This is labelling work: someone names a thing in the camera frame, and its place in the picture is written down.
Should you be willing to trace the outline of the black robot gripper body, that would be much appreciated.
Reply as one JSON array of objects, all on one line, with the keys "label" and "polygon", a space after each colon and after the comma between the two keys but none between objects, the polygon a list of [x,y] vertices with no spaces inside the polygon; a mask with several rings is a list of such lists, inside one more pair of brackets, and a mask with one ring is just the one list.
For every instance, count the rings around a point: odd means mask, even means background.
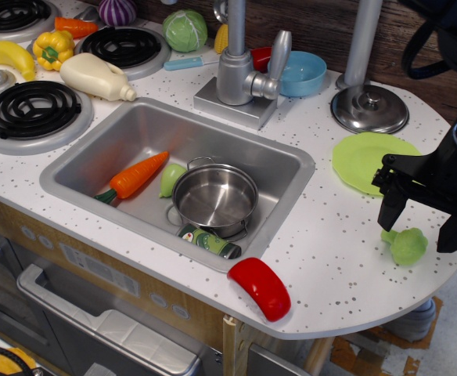
[{"label": "black robot gripper body", "polygon": [[386,154],[372,184],[381,194],[400,190],[409,200],[457,216],[457,122],[430,154]]}]

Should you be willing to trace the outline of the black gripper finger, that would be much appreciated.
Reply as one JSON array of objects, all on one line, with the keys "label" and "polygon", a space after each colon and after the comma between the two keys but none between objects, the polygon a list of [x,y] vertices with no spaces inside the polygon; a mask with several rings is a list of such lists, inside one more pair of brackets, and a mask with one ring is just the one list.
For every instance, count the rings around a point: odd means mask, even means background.
[{"label": "black gripper finger", "polygon": [[405,210],[408,197],[400,190],[390,189],[383,197],[378,224],[386,231],[390,231],[398,220],[401,213]]},{"label": "black gripper finger", "polygon": [[441,227],[437,241],[437,252],[457,251],[457,216],[452,215]]}]

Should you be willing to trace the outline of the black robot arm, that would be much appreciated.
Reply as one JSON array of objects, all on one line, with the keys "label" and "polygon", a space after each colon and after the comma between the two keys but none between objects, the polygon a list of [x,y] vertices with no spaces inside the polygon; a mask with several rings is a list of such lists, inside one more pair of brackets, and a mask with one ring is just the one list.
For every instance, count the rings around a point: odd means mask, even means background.
[{"label": "black robot arm", "polygon": [[[402,57],[403,71],[424,79],[448,70],[457,72],[457,1],[406,1],[425,18]],[[383,201],[378,223],[389,231],[409,200],[450,215],[441,227],[437,251],[457,251],[457,122],[428,155],[387,154],[373,177]]]}]

